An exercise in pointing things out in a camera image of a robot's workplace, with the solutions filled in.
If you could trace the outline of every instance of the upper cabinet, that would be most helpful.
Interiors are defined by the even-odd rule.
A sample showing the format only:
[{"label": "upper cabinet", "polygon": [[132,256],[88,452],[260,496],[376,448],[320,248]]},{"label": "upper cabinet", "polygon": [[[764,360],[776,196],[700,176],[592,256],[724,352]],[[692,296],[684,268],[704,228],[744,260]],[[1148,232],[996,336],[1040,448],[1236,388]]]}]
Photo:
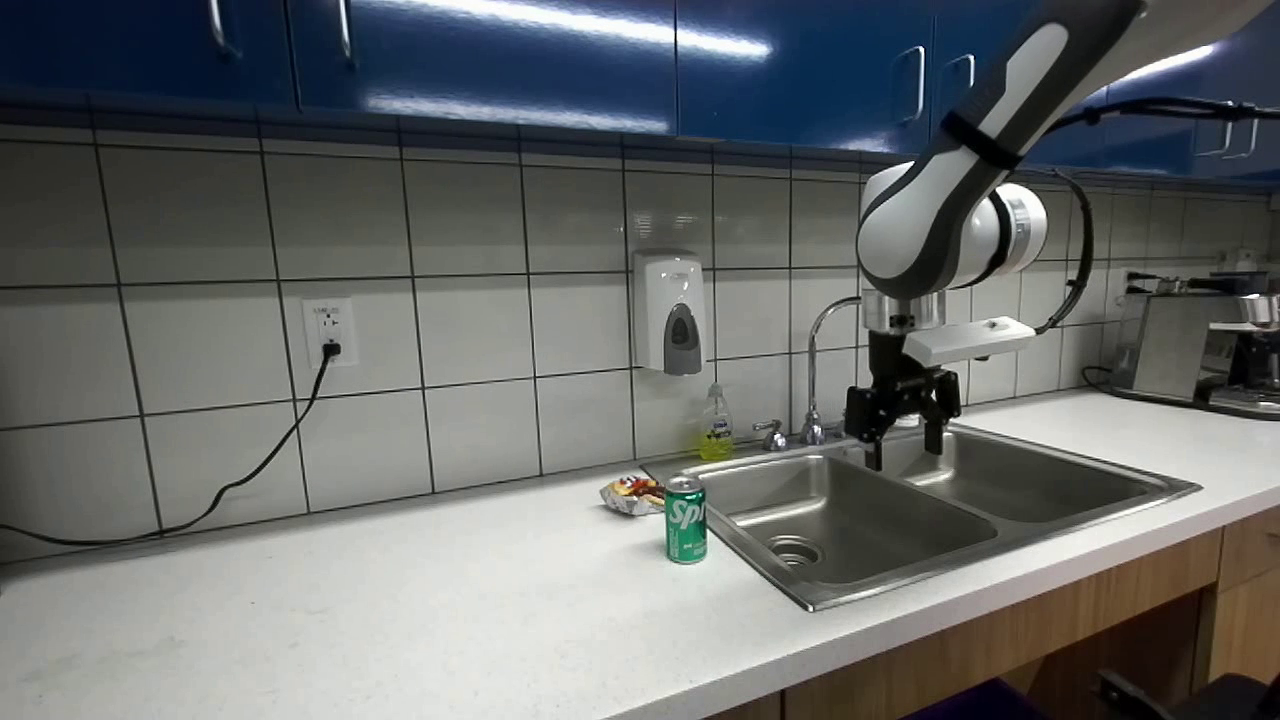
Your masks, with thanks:
[{"label": "upper cabinet", "polygon": [[[1236,36],[1164,56],[1096,92],[1088,104],[1120,104],[1148,96],[1232,100],[1280,108],[1280,4],[1244,24]],[[1040,164],[1072,164],[1100,172],[1140,172],[1216,184],[1280,180],[1280,124],[1260,120],[1172,120],[1172,116],[1108,116],[1076,124],[1040,144]]]},{"label": "upper cabinet", "polygon": [[292,0],[304,112],[672,132],[664,0]]},{"label": "upper cabinet", "polygon": [[1028,0],[676,4],[680,136],[912,156],[1000,60]]},{"label": "upper cabinet", "polygon": [[4,0],[0,100],[292,108],[284,0]]}]

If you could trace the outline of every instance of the coffee machine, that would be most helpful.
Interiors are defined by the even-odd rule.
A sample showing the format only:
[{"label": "coffee machine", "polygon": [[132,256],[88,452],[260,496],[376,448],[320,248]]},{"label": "coffee machine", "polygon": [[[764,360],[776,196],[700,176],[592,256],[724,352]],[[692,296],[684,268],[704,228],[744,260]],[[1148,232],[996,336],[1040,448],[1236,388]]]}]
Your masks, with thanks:
[{"label": "coffee machine", "polygon": [[1280,420],[1280,280],[1268,272],[1128,276],[1144,320],[1124,396]]}]

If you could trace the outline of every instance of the countertop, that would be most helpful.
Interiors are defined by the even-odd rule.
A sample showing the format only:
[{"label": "countertop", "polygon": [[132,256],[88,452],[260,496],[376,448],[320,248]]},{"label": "countertop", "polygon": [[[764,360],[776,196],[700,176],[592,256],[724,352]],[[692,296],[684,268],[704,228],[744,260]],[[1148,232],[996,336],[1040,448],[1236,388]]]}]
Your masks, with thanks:
[{"label": "countertop", "polygon": [[720,540],[668,564],[612,472],[0,576],[0,716],[708,716],[1280,504],[1280,424],[1048,396],[968,428],[1204,492],[828,612]]}]

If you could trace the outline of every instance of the tile wall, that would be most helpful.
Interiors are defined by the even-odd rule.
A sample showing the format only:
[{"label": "tile wall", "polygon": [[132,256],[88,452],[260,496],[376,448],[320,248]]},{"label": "tile wall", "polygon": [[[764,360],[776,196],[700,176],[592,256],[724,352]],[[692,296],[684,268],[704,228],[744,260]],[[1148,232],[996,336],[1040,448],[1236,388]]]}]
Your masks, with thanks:
[{"label": "tile wall", "polygon": [[[304,300],[352,300],[280,460],[200,528],[680,456],[712,380],[736,432],[804,416],[804,332],[860,292],[864,168],[516,140],[300,140],[0,128],[0,520],[132,536],[196,516],[308,400]],[[1040,264],[952,316],[1044,320],[1076,248],[1064,188]],[[1060,392],[1112,360],[1124,272],[1276,260],[1268,196],[1092,184],[1100,268],[1024,356],[960,368],[968,404]],[[708,368],[632,368],[636,252],[708,268]],[[820,412],[864,380],[856,312],[820,340]],[[0,560],[48,548],[0,536]]]}]

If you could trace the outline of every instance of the sink basin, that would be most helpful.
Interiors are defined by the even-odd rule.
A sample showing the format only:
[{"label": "sink basin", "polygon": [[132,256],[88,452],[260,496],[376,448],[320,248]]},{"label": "sink basin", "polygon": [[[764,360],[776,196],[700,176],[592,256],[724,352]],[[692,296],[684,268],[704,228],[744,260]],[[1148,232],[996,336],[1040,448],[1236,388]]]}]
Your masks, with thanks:
[{"label": "sink basin", "polygon": [[712,528],[800,584],[860,584],[996,536],[992,520],[840,452],[764,456],[704,472],[704,484]]},{"label": "sink basin", "polygon": [[1172,480],[992,436],[952,436],[936,472],[904,480],[928,496],[956,500],[1012,524],[1080,524],[1180,488]]},{"label": "sink basin", "polygon": [[880,472],[844,440],[656,476],[688,468],[712,532],[808,612],[1196,492],[984,432],[952,432],[944,456],[892,436]]}]

